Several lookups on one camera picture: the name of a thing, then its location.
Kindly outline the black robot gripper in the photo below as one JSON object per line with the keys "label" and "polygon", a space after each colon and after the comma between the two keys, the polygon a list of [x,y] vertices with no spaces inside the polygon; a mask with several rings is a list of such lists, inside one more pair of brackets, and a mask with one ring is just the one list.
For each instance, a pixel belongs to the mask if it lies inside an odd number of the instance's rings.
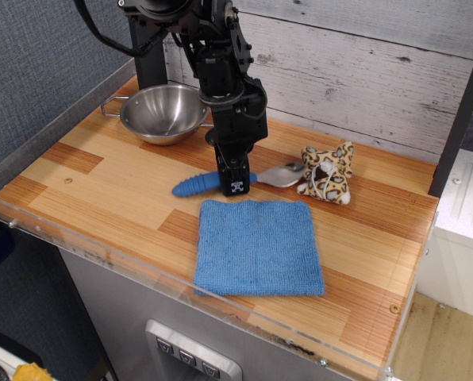
{"label": "black robot gripper", "polygon": [[231,104],[214,104],[213,128],[205,139],[216,150],[217,171],[225,197],[247,194],[250,188],[248,153],[267,137],[267,93],[259,79],[245,77],[243,91]]}

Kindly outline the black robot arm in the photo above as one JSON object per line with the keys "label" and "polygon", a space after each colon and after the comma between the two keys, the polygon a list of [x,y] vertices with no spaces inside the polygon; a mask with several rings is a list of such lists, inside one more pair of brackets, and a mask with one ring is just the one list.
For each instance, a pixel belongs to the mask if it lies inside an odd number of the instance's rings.
{"label": "black robot arm", "polygon": [[75,6],[92,34],[103,44],[137,58],[148,55],[167,35],[183,49],[199,81],[199,98],[212,111],[210,133],[223,195],[246,194],[251,185],[248,154],[267,137],[267,94],[248,75],[252,46],[240,28],[231,1],[120,1],[125,16],[150,37],[131,48],[102,35],[87,5]]}

